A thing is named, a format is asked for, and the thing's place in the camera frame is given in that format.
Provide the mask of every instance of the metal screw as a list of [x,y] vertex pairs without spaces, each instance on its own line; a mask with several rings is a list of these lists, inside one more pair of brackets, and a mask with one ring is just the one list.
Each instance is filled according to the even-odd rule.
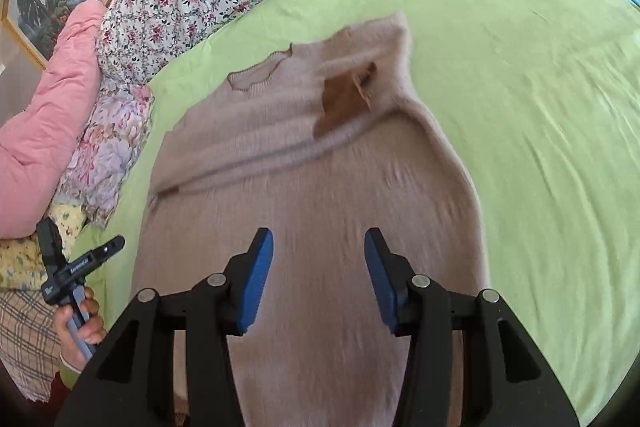
[[418,288],[427,288],[427,286],[431,284],[431,279],[426,275],[414,275],[411,277],[411,282]]
[[155,291],[153,291],[151,288],[145,288],[143,290],[140,290],[140,292],[138,293],[138,300],[140,302],[149,302],[152,301],[155,296]]
[[212,273],[207,277],[207,283],[209,286],[222,286],[225,282],[226,277],[223,273]]
[[484,290],[482,292],[482,298],[491,303],[496,303],[500,300],[500,294],[496,290]]

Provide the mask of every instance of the wall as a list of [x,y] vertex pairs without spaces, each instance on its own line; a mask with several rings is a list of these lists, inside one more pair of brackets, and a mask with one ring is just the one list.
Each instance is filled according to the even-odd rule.
[[41,74],[0,23],[0,125],[27,107]]

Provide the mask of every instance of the pink blanket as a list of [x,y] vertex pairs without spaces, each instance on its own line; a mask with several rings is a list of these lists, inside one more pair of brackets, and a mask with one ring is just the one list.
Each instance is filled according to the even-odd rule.
[[0,237],[30,235],[76,149],[100,86],[95,38],[106,8],[79,4],[31,103],[0,128]]

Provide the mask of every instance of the blue gripper pad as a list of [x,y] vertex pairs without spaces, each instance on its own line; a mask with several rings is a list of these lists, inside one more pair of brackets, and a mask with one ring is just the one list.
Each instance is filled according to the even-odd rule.
[[249,329],[249,326],[255,322],[255,317],[258,314],[258,306],[260,305],[264,285],[267,282],[271,259],[273,259],[273,233],[271,233],[271,230],[267,230],[261,245],[258,247],[254,265],[251,268],[242,293],[238,330],[243,335]]
[[382,259],[380,259],[380,252],[378,252],[370,232],[364,236],[364,259],[369,269],[369,277],[371,277],[382,321],[391,333],[395,333],[398,325],[398,296],[391,286],[389,276],[382,264]]

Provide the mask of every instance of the human hand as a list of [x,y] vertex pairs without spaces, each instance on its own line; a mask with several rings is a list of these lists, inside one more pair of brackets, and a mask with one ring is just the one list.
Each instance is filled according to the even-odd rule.
[[[107,332],[104,330],[104,320],[98,315],[100,304],[94,299],[94,291],[89,286],[84,287],[84,301],[80,303],[80,310],[89,313],[90,318],[82,328],[78,330],[78,337],[87,344],[101,343]],[[82,371],[86,365],[86,360],[82,352],[76,346],[66,322],[73,316],[73,309],[70,304],[60,306],[56,310],[54,322],[56,325],[56,333],[62,344],[62,357],[78,371]]]

